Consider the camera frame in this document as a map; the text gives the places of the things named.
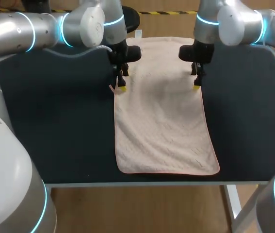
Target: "fabric texture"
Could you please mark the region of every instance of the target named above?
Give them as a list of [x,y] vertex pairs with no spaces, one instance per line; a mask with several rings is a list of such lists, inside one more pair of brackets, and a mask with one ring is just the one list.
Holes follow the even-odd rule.
[[178,58],[190,38],[130,38],[142,49],[129,64],[127,90],[114,101],[115,153],[124,173],[212,175],[219,164],[208,133],[201,88],[191,63]]

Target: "table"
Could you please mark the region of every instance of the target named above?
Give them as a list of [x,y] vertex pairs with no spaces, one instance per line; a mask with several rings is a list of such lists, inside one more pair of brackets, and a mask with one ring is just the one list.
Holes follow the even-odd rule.
[[[203,102],[221,167],[205,177],[118,170],[104,50],[79,59],[20,54],[0,62],[0,84],[16,136],[51,187],[267,183],[275,175],[275,59],[263,49],[216,44],[205,70]],[[236,189],[226,189],[238,214]]]

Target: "floor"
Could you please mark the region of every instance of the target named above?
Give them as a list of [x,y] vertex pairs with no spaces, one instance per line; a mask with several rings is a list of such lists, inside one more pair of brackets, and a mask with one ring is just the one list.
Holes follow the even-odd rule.
[[[4,6],[14,0],[6,0]],[[243,0],[255,9],[275,9],[275,0]],[[199,0],[122,0],[138,11],[197,10]],[[78,0],[52,0],[54,9],[74,9]],[[143,37],[193,37],[195,15],[141,16]],[[237,186],[244,205],[255,185]],[[219,186],[106,187],[53,189],[57,233],[229,233],[223,190]],[[256,233],[255,224],[247,233]]]

